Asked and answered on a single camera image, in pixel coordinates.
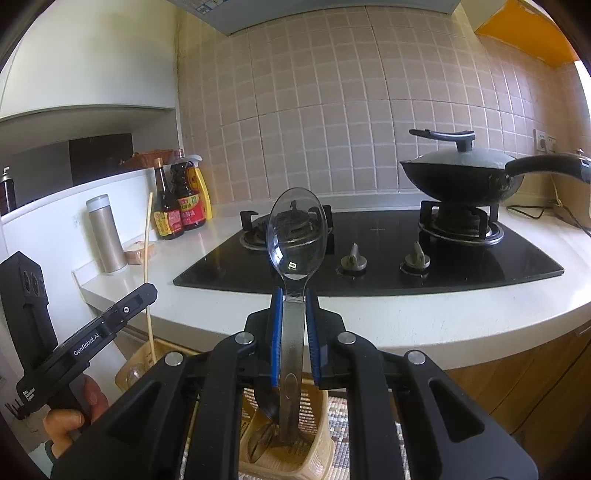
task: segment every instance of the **kitchen counter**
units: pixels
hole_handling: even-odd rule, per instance
[[[501,209],[499,220],[564,267],[564,274],[513,286],[391,297],[321,297],[348,330],[379,349],[419,348],[442,368],[465,367],[533,348],[591,319],[591,238],[561,220],[532,220]],[[240,230],[240,218],[219,217],[173,241],[156,243],[149,279],[154,335],[198,351],[243,329],[247,315],[267,308],[270,295],[177,287],[173,279]],[[106,310],[142,282],[142,267],[83,283],[86,302]],[[145,315],[131,325],[146,331]]]

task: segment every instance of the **red label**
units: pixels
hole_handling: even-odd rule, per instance
[[[179,210],[172,210],[168,213],[168,224],[174,233],[180,232],[183,229],[181,212]]]
[[[199,195],[191,195],[190,197],[178,199],[178,202],[181,206],[181,220],[183,225],[193,225],[205,220],[203,204]]]

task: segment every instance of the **power cord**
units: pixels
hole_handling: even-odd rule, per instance
[[[584,225],[581,224],[581,222],[579,222],[577,220],[577,218],[574,216],[573,212],[570,211],[570,208],[568,208],[564,203],[562,203],[562,201],[560,200],[560,198],[558,198],[558,189],[556,188],[556,183],[554,182],[554,177],[552,175],[550,175],[550,179],[552,180],[552,185],[554,186],[554,196],[555,198],[553,200],[549,201],[550,205],[546,205],[546,206],[531,206],[531,205],[508,205],[507,206],[507,210],[512,210],[514,212],[520,213],[522,215],[525,215],[526,217],[529,217],[531,219],[534,220],[539,220],[540,218],[542,218],[542,215],[544,214],[544,212],[546,210],[551,210],[553,208],[553,206],[558,206],[558,207],[562,207],[569,215],[570,217],[573,219],[573,222],[576,223],[576,225],[587,234],[587,236],[589,238],[591,238],[591,231],[585,227]],[[535,209],[540,209],[541,212],[538,216],[536,215],[532,215],[530,213],[524,212],[523,210],[520,210],[522,208],[535,208]]]
[[[538,216],[536,215],[532,215],[530,213],[524,212],[523,210],[520,210],[520,208],[539,208],[541,209],[541,212]],[[536,205],[507,205],[507,210],[513,210],[514,212],[520,213],[522,215],[525,215],[526,217],[529,218],[533,218],[534,220],[539,220],[540,218],[542,218],[542,215],[544,214],[544,212],[546,210],[551,210],[552,207],[541,207],[541,206],[536,206]]]
[[[589,229],[583,225],[581,225],[581,223],[577,220],[577,218],[573,215],[573,212],[570,211],[570,208],[568,208],[566,205],[563,205],[562,208],[564,210],[566,210],[566,212],[570,215],[570,217],[573,219],[573,222],[575,222],[577,224],[577,226],[587,234],[587,236],[589,238],[591,238],[591,232],[589,231]]]

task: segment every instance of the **yellow bottle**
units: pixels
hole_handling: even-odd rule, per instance
[[[192,161],[194,164],[193,167],[187,169],[189,186],[192,189],[199,191],[199,196],[203,203],[203,209],[205,210],[205,218],[209,220],[213,216],[212,202],[209,199],[209,193],[207,192],[207,186],[205,185],[203,174],[201,173],[201,170],[199,170],[199,162],[203,159],[201,158],[201,155],[187,155],[185,158]]]

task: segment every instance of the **kitchen utensil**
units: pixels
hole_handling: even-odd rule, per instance
[[[304,291],[324,259],[327,241],[324,210],[311,191],[296,187],[275,202],[267,226],[267,252],[285,283],[281,326],[280,439],[298,435],[306,306]]]
[[[441,201],[487,206],[506,200],[523,182],[525,173],[552,172],[591,183],[591,160],[578,154],[545,154],[515,159],[502,152],[473,148],[473,131],[442,133],[409,130],[431,140],[455,142],[445,149],[402,160],[409,180],[427,195]]]
[[[144,230],[144,283],[148,282],[148,239],[150,238],[150,216],[152,215],[152,199],[154,194],[148,195],[148,207],[146,209],[146,224]],[[154,348],[154,334],[152,332],[152,316],[150,315],[150,305],[146,307],[146,321],[148,322],[148,341],[152,351],[152,362],[156,363],[156,349]]]

